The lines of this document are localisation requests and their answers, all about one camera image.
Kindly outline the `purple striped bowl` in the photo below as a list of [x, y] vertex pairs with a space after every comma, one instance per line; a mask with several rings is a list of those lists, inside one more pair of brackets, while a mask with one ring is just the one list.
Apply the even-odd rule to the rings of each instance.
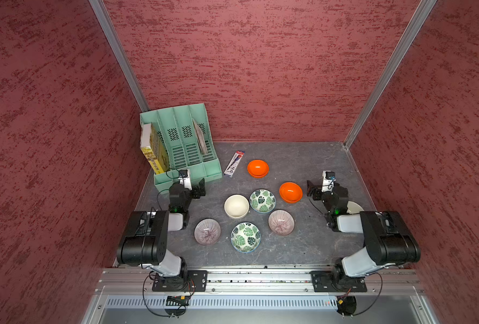
[[215, 244], [221, 237], [221, 226], [214, 219], [200, 221], [194, 230], [194, 238], [202, 246]]
[[268, 219], [270, 229], [279, 236], [290, 235], [295, 228], [292, 215], [284, 210], [276, 210]]

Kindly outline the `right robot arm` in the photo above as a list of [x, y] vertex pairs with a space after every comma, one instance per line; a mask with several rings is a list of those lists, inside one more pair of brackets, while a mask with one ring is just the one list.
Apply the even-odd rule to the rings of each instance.
[[306, 194], [322, 202], [323, 216], [332, 231], [364, 236], [358, 252], [341, 258], [325, 274], [328, 288], [346, 291], [381, 269], [420, 261], [420, 247], [397, 211], [348, 213], [349, 191], [334, 181], [326, 190], [308, 181]]

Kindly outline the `orange bowl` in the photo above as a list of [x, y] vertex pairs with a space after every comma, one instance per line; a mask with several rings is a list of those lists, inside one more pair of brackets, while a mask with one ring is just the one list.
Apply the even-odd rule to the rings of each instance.
[[300, 201], [303, 197], [301, 187], [294, 182], [285, 182], [279, 188], [280, 197], [289, 204]]
[[260, 159], [252, 160], [247, 166], [247, 171], [253, 178], [264, 178], [269, 173], [269, 165]]

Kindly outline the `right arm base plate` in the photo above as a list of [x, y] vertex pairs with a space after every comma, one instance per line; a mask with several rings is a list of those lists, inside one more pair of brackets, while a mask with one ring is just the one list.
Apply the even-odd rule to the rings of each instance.
[[311, 271], [311, 279], [315, 292], [367, 292], [364, 278], [351, 278], [338, 271]]

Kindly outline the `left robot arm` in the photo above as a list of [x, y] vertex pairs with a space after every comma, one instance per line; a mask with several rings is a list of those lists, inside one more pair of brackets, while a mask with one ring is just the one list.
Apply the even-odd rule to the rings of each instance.
[[117, 246], [117, 263], [150, 269], [157, 274], [161, 285], [172, 290], [187, 288], [190, 284], [187, 264], [168, 250], [168, 233], [187, 228], [191, 202], [205, 195], [205, 180], [191, 190], [174, 183], [169, 188], [167, 209], [132, 212]]

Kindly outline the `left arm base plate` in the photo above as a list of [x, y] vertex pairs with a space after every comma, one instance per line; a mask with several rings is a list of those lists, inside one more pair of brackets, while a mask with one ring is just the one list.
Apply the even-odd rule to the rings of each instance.
[[182, 270], [174, 277], [162, 277], [152, 271], [149, 279], [153, 292], [204, 292], [207, 289], [208, 272], [204, 270]]

